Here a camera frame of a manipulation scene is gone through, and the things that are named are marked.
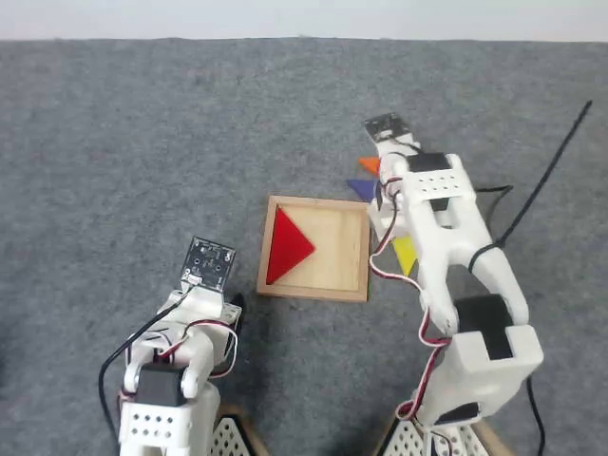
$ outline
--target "gray carpet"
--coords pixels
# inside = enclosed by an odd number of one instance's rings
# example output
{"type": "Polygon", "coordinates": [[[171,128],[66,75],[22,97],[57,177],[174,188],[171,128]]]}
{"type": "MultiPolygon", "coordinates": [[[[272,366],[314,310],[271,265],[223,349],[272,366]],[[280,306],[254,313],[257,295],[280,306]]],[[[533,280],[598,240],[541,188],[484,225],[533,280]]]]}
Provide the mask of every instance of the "gray carpet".
{"type": "MultiPolygon", "coordinates": [[[[223,400],[276,456],[370,454],[428,355],[416,296],[376,277],[366,304],[256,296],[267,196],[354,199],[344,180],[374,153],[361,122],[395,110],[476,183],[515,185],[500,232],[589,98],[506,248],[544,348],[551,455],[605,453],[608,45],[0,44],[0,453],[110,453],[98,368],[177,285],[198,235],[237,248],[229,293],[250,304],[223,400]]],[[[523,390],[491,422],[536,454],[523,390]]]]}

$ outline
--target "blue tangram piece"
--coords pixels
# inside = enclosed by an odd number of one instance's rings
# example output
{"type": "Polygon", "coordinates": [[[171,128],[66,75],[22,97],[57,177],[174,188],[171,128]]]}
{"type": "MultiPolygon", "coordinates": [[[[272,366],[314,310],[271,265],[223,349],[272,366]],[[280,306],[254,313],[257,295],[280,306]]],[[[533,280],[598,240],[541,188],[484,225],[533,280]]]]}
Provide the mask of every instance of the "blue tangram piece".
{"type": "Polygon", "coordinates": [[[376,180],[346,179],[349,187],[357,192],[362,201],[370,202],[373,200],[373,192],[376,187],[376,180]]]}

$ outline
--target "orange tangram piece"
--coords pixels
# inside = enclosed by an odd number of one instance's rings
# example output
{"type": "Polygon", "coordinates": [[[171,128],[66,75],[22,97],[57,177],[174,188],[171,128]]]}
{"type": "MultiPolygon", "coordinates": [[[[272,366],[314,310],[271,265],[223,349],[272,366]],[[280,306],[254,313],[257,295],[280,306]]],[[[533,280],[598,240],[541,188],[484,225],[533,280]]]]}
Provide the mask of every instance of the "orange tangram piece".
{"type": "Polygon", "coordinates": [[[361,166],[378,177],[380,173],[380,159],[378,157],[361,157],[357,160],[361,166]]]}
{"type": "Polygon", "coordinates": [[[277,206],[266,284],[275,283],[312,252],[314,252],[314,246],[311,242],[277,206]]]}

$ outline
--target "wooden tray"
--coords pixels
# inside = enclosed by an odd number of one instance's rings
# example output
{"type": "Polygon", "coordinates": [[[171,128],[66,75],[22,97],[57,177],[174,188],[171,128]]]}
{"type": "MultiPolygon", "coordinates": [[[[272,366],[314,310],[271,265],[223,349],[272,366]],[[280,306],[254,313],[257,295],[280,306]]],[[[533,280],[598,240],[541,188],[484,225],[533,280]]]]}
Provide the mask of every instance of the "wooden tray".
{"type": "Polygon", "coordinates": [[[365,202],[270,196],[257,292],[341,301],[368,300],[370,224],[365,202]],[[280,208],[314,245],[314,252],[272,285],[268,260],[280,208]]]}

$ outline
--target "robotic arm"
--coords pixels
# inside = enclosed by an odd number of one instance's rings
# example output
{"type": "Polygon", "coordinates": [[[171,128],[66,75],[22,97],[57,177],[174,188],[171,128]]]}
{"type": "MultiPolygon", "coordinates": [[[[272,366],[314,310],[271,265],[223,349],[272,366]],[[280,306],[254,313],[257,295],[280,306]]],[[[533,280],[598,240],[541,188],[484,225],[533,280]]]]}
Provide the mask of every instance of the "robotic arm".
{"type": "Polygon", "coordinates": [[[391,227],[389,238],[411,236],[421,307],[446,336],[443,360],[432,375],[428,371],[424,397],[409,417],[426,429],[475,423],[513,397],[542,362],[525,298],[502,250],[488,250],[470,264],[492,239],[458,156],[425,153],[395,114],[365,127],[381,159],[370,220],[379,238],[391,227]],[[455,264],[472,266],[487,294],[454,301],[446,278],[455,264]]]}
{"type": "Polygon", "coordinates": [[[154,324],[126,354],[119,439],[123,456],[206,455],[219,407],[209,379],[230,372],[238,348],[239,302],[224,302],[234,250],[195,237],[181,275],[154,324]],[[216,367],[228,364],[217,372],[216,367]]]}

